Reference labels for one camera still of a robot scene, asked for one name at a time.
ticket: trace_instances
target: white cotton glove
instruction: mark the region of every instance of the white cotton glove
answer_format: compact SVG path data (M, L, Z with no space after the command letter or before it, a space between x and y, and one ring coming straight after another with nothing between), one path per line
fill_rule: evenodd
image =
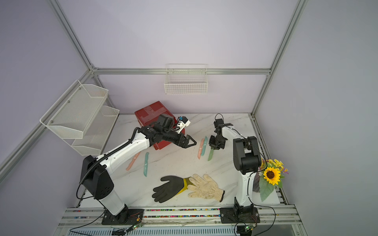
M225 191L218 188L218 184L209 175L204 174L202 179L199 175L194 174L193 177L189 178L189 181L194 185L188 185L187 188L194 193L189 193L188 197L214 198L219 202L223 200Z

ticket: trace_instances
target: green plastic knife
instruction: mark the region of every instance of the green plastic knife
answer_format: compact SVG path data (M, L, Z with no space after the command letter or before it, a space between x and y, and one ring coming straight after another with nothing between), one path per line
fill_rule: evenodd
M211 148L208 161L210 161L212 159L213 154L214 154L214 149Z

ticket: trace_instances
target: white wire basket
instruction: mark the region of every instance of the white wire basket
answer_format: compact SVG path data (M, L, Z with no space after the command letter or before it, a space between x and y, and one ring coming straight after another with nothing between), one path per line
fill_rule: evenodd
M206 69L167 69L166 94L207 94Z
M40 122L61 139L82 139L108 97L108 90L96 85L81 84L78 80L72 95L49 120L46 114Z
M71 147L82 156L100 155L117 120L119 110L102 106L82 139L75 139Z

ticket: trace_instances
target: white table surface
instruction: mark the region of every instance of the white table surface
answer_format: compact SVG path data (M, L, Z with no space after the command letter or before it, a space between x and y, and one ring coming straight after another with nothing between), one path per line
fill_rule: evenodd
M199 144L202 138L209 139L214 133L215 114L180 114L190 120L190 125L185 128L185 134L189 134L196 141L197 145L184 149L170 144L161 150L149 147L142 151L132 168L126 171L132 158L119 167L111 176L115 190L119 197L128 207L181 207L181 206L215 206L222 207L234 204L234 197L238 187L238 171L235 169L232 160L232 143L226 142L225 148L215 150L213 159L208 161L210 146L207 144L204 156L198 160ZM232 123L235 129L243 136L255 136L248 114L223 114L225 123ZM106 144L104 152L114 149L131 137L135 127L140 127L135 115L120 115L114 125L113 131ZM144 157L149 152L147 177L143 174ZM214 199L189 198L190 190L174 196L170 200L159 203L152 198L152 190L166 182L160 178L167 175L176 175L182 178L198 174L208 174L218 184L219 188L225 190L222 202ZM84 197L91 196L86 191ZM271 205L279 204L279 199L274 191L263 203L259 193L252 193L252 201L255 204ZM102 207L93 198L82 201L80 207Z

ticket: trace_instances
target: wall-mounted shelf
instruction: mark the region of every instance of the wall-mounted shelf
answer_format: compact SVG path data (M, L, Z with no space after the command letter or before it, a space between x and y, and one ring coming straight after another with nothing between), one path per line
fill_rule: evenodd
M83 156L100 155L117 120L119 110L102 106L82 139L75 139L72 148Z
M43 123L61 139L82 139L108 97L108 90L96 85L78 87L57 113Z
M100 155L119 110L103 106L108 90L75 81L40 119L80 155Z

